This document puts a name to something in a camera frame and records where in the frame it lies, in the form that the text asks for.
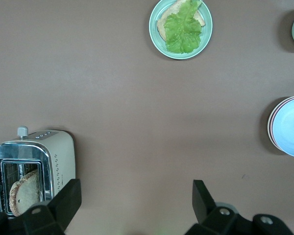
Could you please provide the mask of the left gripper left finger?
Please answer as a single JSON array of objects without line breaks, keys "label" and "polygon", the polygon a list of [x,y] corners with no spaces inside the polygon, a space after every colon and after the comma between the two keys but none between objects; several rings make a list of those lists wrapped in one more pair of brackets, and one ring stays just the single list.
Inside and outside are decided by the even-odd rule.
[{"label": "left gripper left finger", "polygon": [[71,179],[52,200],[18,217],[0,212],[0,235],[63,235],[81,203],[81,181]]}]

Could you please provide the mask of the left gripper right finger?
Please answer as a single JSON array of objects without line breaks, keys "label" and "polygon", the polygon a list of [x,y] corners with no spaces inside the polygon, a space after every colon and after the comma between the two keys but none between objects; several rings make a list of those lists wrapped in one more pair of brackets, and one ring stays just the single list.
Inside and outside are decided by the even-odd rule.
[{"label": "left gripper right finger", "polygon": [[202,180],[193,180],[192,206],[197,218],[187,235],[292,235],[278,217],[257,214],[242,217],[229,204],[216,203]]}]

